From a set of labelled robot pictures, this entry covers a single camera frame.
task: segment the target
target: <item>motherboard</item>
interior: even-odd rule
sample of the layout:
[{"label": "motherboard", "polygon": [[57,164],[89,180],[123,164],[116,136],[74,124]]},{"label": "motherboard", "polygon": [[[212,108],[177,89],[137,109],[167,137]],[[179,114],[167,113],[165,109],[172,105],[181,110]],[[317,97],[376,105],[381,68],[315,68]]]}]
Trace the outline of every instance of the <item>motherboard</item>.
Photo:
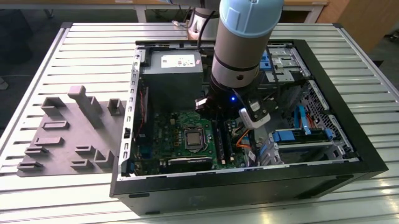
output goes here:
[{"label": "motherboard", "polygon": [[[237,128],[236,121],[227,121],[225,127],[232,133]],[[244,167],[241,148],[233,147],[227,158],[224,148],[217,147],[215,132],[215,124],[201,119],[196,112],[155,114],[153,141],[152,145],[139,146],[141,159],[136,163],[136,172],[157,175]]]}]

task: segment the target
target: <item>red cable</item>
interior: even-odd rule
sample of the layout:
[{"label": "red cable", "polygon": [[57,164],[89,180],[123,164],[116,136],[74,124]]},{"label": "red cable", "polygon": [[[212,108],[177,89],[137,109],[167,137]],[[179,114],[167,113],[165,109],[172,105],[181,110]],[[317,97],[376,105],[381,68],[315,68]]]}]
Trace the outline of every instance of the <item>red cable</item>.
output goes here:
[{"label": "red cable", "polygon": [[137,138],[140,130],[141,130],[141,127],[144,125],[144,106],[143,106],[143,92],[141,92],[141,90],[140,90],[140,107],[141,107],[141,117],[143,118],[141,118],[141,124],[140,124],[140,127],[139,127],[137,134],[136,134],[135,138]]}]

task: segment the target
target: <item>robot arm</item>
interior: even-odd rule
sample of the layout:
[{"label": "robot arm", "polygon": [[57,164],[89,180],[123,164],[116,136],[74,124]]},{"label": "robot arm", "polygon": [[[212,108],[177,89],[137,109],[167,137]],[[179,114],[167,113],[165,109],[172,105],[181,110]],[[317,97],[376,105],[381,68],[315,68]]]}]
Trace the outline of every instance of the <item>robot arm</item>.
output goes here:
[{"label": "robot arm", "polygon": [[197,111],[205,104],[220,111],[236,109],[231,102],[239,99],[239,115],[248,129],[268,120],[268,109],[256,95],[259,62],[272,29],[280,19],[284,0],[163,0],[171,4],[219,9],[219,27],[212,62],[208,99],[197,101]]}]

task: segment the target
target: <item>aluminum extrusion table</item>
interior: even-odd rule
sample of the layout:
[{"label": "aluminum extrusion table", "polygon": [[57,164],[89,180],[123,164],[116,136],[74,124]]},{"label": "aluminum extrusion table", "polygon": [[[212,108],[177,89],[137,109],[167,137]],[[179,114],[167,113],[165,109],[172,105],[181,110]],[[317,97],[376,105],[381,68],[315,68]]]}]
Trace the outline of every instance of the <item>aluminum extrusion table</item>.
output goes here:
[{"label": "aluminum extrusion table", "polygon": [[60,29],[0,139],[0,223],[397,223],[399,94],[347,32],[331,24],[279,24],[272,39],[307,40],[389,171],[317,199],[141,218],[108,197],[111,174],[16,176],[44,98],[70,102],[70,85],[84,85],[98,101],[124,98],[135,41],[185,38],[184,28],[167,23],[74,23]]}]

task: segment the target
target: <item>plastic block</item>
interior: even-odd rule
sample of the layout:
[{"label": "plastic block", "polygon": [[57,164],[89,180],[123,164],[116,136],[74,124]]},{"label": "plastic block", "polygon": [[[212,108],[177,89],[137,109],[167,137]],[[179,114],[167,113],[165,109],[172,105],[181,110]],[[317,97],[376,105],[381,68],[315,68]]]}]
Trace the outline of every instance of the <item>plastic block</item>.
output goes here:
[{"label": "plastic block", "polygon": [[92,124],[93,128],[101,128],[104,126],[98,113],[90,100],[85,96],[85,87],[82,85],[70,86],[68,96],[73,99],[78,105],[80,111]]},{"label": "plastic block", "polygon": [[92,155],[92,154],[94,154],[94,147],[93,146],[76,146],[74,152],[78,155]]},{"label": "plastic block", "polygon": [[42,146],[33,146],[33,147],[26,148],[25,154],[30,157],[46,156],[48,155],[48,150]]},{"label": "plastic block", "polygon": [[42,164],[36,161],[20,162],[17,169],[22,172],[40,171],[42,169]]},{"label": "plastic block", "polygon": [[65,120],[62,120],[62,121],[49,121],[49,122],[42,123],[41,128],[44,130],[68,129],[69,124]]},{"label": "plastic block", "polygon": [[89,100],[90,105],[94,108],[94,111],[97,111],[97,113],[102,113],[102,109],[101,109],[97,99],[94,97],[86,97],[86,98]]},{"label": "plastic block", "polygon": [[94,164],[101,168],[112,168],[113,165],[113,154],[108,151],[107,155],[104,156],[98,150],[94,151]]},{"label": "plastic block", "polygon": [[46,97],[40,108],[49,117],[53,117],[61,116],[58,108],[64,106],[65,104],[61,101],[60,97]]},{"label": "plastic block", "polygon": [[107,105],[111,116],[121,116],[124,115],[124,105],[120,99],[109,99]]},{"label": "plastic block", "polygon": [[74,169],[74,170],[84,170],[84,169],[90,169],[93,167],[93,164],[89,160],[74,160],[74,161],[70,161],[70,167]]},{"label": "plastic block", "polygon": [[34,140],[36,146],[61,145],[62,143],[64,143],[64,139],[61,137],[36,138]]}]

